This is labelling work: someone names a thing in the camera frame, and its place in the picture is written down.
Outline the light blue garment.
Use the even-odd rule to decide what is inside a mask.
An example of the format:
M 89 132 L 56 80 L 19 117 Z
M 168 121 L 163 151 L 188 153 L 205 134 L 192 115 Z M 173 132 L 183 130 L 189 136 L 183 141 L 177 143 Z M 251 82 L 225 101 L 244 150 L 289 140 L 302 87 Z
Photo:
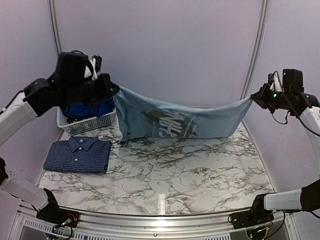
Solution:
M 155 100 L 122 87 L 113 97 L 121 144 L 137 138 L 213 139 L 230 137 L 252 105 L 246 97 L 217 108 Z

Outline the blue checked shirt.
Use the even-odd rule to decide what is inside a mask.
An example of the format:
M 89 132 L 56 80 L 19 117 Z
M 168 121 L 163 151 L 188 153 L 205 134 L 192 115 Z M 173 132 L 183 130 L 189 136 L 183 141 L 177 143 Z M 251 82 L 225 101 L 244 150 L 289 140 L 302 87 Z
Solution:
M 43 169 L 60 173 L 105 173 L 112 143 L 98 137 L 71 136 L 52 143 Z

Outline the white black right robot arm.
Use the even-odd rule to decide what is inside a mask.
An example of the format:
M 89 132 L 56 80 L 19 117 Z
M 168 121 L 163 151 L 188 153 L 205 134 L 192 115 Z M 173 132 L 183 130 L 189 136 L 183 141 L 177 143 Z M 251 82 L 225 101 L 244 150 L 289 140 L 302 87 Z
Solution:
M 268 75 L 254 94 L 249 132 L 275 186 L 256 197 L 247 219 L 258 224 L 272 211 L 320 208 L 320 103 L 305 93 L 303 73 L 284 69 Z

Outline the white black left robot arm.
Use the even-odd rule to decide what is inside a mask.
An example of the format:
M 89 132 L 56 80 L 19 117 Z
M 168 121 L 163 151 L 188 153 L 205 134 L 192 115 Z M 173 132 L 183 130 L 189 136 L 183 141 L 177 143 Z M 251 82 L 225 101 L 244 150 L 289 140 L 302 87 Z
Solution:
M 62 52 L 49 78 L 33 81 L 0 111 L 0 143 L 4 144 L 19 129 L 53 107 L 78 103 L 97 105 L 116 95 L 120 87 L 111 82 L 108 73 L 99 73 L 101 63 L 98 55 L 89 57 L 80 51 Z M 38 219 L 56 225 L 66 220 L 77 221 L 78 212 L 61 209 L 50 190 L 20 180 L 3 159 L 0 161 L 0 189 L 29 203 Z

